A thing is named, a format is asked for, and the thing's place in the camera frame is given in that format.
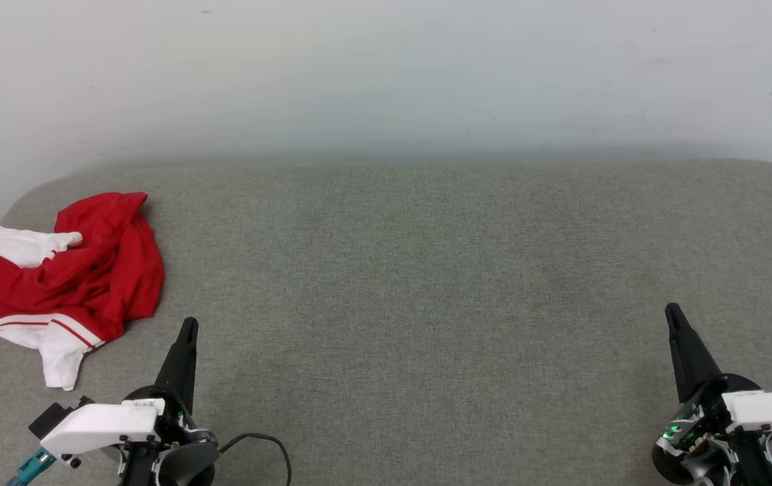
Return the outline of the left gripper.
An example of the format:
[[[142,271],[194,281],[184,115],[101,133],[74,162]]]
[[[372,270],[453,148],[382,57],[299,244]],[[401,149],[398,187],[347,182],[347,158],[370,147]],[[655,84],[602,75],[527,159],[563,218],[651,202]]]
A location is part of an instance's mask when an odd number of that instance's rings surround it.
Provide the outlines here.
[[[118,404],[81,397],[71,415],[40,440],[41,447],[70,466],[101,450],[118,466],[118,486],[212,486],[217,439],[191,415],[198,332],[197,320],[185,318],[155,385]]]

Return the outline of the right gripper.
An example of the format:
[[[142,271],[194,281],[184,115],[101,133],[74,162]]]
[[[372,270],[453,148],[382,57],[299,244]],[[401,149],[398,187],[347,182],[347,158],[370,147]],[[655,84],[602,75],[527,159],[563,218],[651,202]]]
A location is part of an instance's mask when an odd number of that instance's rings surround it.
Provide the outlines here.
[[[665,307],[680,404],[651,451],[679,485],[772,485],[772,391],[724,373],[676,302]]]

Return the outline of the red and white jersey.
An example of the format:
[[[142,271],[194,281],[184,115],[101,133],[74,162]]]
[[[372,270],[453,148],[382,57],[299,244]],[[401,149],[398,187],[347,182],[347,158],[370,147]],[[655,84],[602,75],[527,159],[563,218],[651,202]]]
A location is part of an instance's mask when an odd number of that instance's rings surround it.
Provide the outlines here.
[[[78,200],[52,233],[0,225],[0,338],[40,354],[47,387],[74,389],[89,352],[154,316],[165,273],[147,198]]]

